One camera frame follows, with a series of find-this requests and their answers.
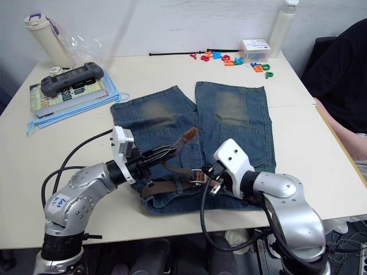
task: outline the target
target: floor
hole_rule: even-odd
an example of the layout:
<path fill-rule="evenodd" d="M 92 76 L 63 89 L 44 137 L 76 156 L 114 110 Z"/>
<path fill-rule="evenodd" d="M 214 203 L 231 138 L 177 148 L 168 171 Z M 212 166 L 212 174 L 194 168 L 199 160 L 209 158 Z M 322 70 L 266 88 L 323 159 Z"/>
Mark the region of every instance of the floor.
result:
<path fill-rule="evenodd" d="M 346 234 L 338 234 L 334 231 L 326 236 L 327 241 L 332 239 L 337 241 L 339 239 L 348 239 L 353 237 L 353 240 L 358 242 L 367 242 L 367 227 L 362 222 L 348 223 L 349 231 Z M 202 234 L 192 234 L 184 236 L 176 236 L 168 238 L 171 243 L 171 252 L 174 258 L 179 258 L 177 265 L 183 266 L 184 270 L 190 272 L 180 272 L 180 275 L 184 274 L 207 274 L 206 269 L 206 254 L 207 247 L 206 242 Z M 125 263 L 131 266 L 136 258 L 145 250 L 147 245 L 152 243 L 154 239 L 146 239 L 139 241 L 129 241 L 120 243 L 105 243 L 103 245 L 88 245 L 85 246 L 85 255 L 89 259 L 89 275 L 110 275 L 112 268 L 117 263 Z M 258 265 L 258 254 L 255 252 L 256 246 L 251 247 L 250 251 L 245 255 L 235 256 L 237 266 L 239 267 L 240 274 L 251 275 L 278 275 L 280 262 L 279 260 L 270 259 L 267 260 L 268 266 L 266 270 L 260 271 Z M 357 243 L 347 243 L 343 248 L 355 249 L 360 247 Z M 12 251 L 3 251 L 3 257 L 0 261 L 2 263 L 0 267 L 1 275 L 28 275 L 32 274 L 34 259 L 38 253 L 38 249 L 18 249 Z M 346 255 L 343 260 L 342 255 L 334 255 L 333 258 L 340 260 L 335 262 L 331 266 L 333 275 L 357 275 L 359 258 L 353 255 Z M 12 260 L 15 259 L 16 266 L 9 271 L 4 271 L 6 264 L 11 265 Z"/>

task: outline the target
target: denim shorts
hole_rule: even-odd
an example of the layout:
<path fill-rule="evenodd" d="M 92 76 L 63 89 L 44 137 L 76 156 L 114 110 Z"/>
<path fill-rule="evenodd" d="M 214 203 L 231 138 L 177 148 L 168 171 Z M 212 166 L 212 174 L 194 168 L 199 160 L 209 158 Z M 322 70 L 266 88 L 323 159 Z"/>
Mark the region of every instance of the denim shorts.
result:
<path fill-rule="evenodd" d="M 271 119 L 266 93 L 261 88 L 235 87 L 211 82 L 197 82 L 196 103 L 177 87 L 152 95 L 114 104 L 111 113 L 115 125 L 130 129 L 141 151 L 169 145 L 191 127 L 199 133 L 181 153 L 167 162 L 172 168 L 201 169 L 213 164 L 213 154 L 227 139 L 234 139 L 249 156 L 256 171 L 275 172 L 275 155 Z M 173 180 L 177 174 L 158 164 L 151 168 L 152 179 Z M 132 185 L 141 192 L 145 180 Z M 170 215 L 198 211 L 203 187 L 192 187 L 167 194 L 140 198 L 149 212 Z M 254 210 L 223 188 L 208 196 L 206 209 Z"/>

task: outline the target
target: white bottle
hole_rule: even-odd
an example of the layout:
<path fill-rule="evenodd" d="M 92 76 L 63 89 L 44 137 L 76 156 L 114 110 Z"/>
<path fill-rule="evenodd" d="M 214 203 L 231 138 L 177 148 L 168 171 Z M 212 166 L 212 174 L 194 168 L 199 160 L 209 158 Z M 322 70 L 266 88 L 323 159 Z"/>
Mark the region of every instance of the white bottle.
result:
<path fill-rule="evenodd" d="M 47 52 L 55 66 L 71 68 L 71 60 L 64 45 L 57 38 L 58 30 L 45 14 L 32 14 L 24 19 L 25 27 Z"/>
<path fill-rule="evenodd" d="M 298 0 L 286 0 L 282 9 L 279 11 L 269 39 L 271 49 L 270 58 L 276 58 L 278 56 L 295 16 L 297 5 Z"/>

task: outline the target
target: black stick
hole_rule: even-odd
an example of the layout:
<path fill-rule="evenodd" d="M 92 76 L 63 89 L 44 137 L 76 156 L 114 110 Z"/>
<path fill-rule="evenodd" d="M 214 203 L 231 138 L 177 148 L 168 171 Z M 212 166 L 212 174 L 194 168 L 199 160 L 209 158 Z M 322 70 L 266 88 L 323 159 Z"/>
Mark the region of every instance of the black stick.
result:
<path fill-rule="evenodd" d="M 149 53 L 149 56 L 172 56 L 174 54 L 192 54 L 192 53 L 205 53 L 202 51 L 199 52 L 189 52 L 189 53 Z"/>
<path fill-rule="evenodd" d="M 237 53 L 239 50 L 207 49 L 207 51 L 211 51 L 211 52 L 220 52 L 220 53 Z"/>

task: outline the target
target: plastic bag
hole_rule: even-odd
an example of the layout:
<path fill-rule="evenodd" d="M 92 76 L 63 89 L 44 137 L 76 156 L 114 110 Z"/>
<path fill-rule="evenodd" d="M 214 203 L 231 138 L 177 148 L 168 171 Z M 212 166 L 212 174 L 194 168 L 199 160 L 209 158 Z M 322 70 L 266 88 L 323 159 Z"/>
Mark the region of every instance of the plastic bag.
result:
<path fill-rule="evenodd" d="M 87 39 L 78 33 L 68 34 L 57 22 L 48 17 L 52 31 L 64 46 L 73 68 L 86 62 L 95 62 L 103 68 L 106 53 L 97 39 Z"/>

